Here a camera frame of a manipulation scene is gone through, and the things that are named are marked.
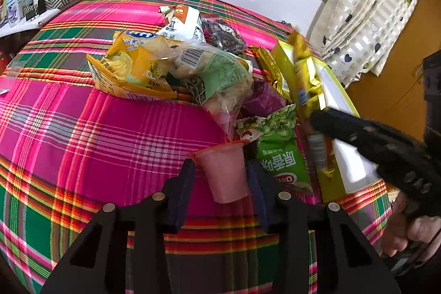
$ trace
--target heart-patterned curtain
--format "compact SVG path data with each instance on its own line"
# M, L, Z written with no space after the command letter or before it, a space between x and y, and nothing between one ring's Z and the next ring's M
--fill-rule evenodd
M364 72L383 70L418 0L328 0L310 37L347 87Z

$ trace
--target plaid tablecloth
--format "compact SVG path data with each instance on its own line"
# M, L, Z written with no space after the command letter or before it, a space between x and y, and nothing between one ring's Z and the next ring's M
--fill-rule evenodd
M139 202L177 175L189 152L224 141L199 107L118 99L93 87L85 54L101 57L115 30L157 31L165 24L158 5L177 3L220 14L248 44L271 49L286 38L284 26L212 0L85 0L18 55L26 65L0 96L0 251L31 293L104 203ZM262 76L258 69L255 75ZM375 245L390 213L384 183L340 203ZM278 237L263 233L249 197L214 203L203 174L185 226L165 239L174 293L271 288ZM313 243L311 237L310 293L317 289Z

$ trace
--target purple snack package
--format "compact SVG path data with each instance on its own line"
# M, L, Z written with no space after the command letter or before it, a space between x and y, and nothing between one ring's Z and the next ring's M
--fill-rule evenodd
M243 115L266 118L270 113L285 107L286 102L268 82L254 79L253 95L242 105Z

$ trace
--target orange label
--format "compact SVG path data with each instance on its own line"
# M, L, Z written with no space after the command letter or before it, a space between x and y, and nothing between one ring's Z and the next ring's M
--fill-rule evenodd
M183 6L182 4L179 4L175 8L175 13L173 14L173 16L178 18L181 22L185 23L185 20L187 19L187 13L188 6Z

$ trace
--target green snack bag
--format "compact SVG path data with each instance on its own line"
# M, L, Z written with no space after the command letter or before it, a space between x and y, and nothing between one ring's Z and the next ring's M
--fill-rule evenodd
M267 118L247 118L236 124L241 140L257 141L256 158L287 189L312 194L302 153L295 141L295 104L273 112Z

